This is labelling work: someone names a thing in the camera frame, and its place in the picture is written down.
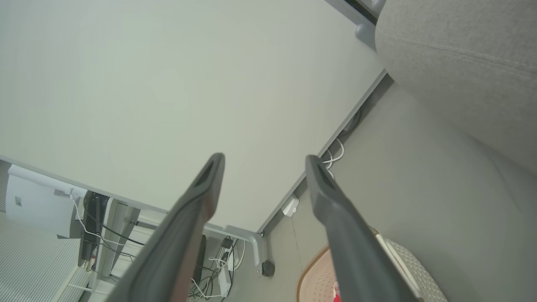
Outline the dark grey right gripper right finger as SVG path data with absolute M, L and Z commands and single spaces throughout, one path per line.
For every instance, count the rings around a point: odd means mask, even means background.
M 313 212 L 325 227 L 344 302 L 416 302 L 408 283 L 315 155 L 305 158 Z

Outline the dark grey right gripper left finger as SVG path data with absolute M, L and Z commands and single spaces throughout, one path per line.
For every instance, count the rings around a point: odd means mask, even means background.
M 225 156 L 215 153 L 155 229 L 108 302 L 185 302 L 204 225 L 215 214 Z

